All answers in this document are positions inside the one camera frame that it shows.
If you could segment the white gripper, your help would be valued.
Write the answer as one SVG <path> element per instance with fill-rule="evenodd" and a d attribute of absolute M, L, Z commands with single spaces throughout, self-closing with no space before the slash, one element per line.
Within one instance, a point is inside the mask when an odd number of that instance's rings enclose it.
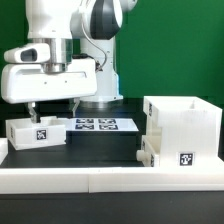
<path fill-rule="evenodd" d="M 72 116 L 80 99 L 76 97 L 94 95 L 97 90 L 95 61 L 77 59 L 68 70 L 58 74 L 46 74 L 40 64 L 6 65 L 1 77 L 1 96 L 11 104 L 27 103 L 31 121 L 40 123 L 38 101 L 74 98 L 71 103 Z"/>

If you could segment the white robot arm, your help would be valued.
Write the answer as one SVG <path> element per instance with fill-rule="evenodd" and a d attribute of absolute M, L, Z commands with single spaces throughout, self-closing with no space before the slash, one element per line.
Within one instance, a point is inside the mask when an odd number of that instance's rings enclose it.
<path fill-rule="evenodd" d="M 138 0 L 25 0 L 28 43 L 4 53 L 1 96 L 25 103 L 34 123 L 35 104 L 71 99 L 98 108 L 119 102 L 113 60 L 123 14 Z"/>

